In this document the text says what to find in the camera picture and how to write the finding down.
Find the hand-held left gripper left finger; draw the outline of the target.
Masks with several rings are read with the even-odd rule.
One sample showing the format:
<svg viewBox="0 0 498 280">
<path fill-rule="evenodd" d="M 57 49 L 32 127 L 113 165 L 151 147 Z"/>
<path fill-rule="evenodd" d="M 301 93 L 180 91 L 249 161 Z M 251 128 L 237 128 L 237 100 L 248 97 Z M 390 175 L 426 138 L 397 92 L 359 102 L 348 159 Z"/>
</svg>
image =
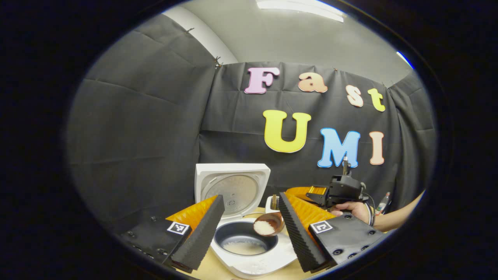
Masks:
<svg viewBox="0 0 498 280">
<path fill-rule="evenodd" d="M 119 237 L 157 264 L 191 273 L 204 259 L 224 211 L 224 197 L 219 194 L 167 218 L 150 216 L 132 227 L 121 227 Z"/>
</svg>

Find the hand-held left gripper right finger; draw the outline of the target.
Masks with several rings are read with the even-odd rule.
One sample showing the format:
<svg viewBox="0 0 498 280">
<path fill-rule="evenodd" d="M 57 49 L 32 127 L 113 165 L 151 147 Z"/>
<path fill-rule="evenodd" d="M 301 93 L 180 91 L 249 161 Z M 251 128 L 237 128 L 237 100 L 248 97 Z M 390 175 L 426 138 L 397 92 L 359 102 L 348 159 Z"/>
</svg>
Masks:
<svg viewBox="0 0 498 280">
<path fill-rule="evenodd" d="M 280 193 L 279 209 L 304 272 L 315 273 L 355 259 L 385 238 L 351 213 L 333 216 L 292 194 Z"/>
</svg>

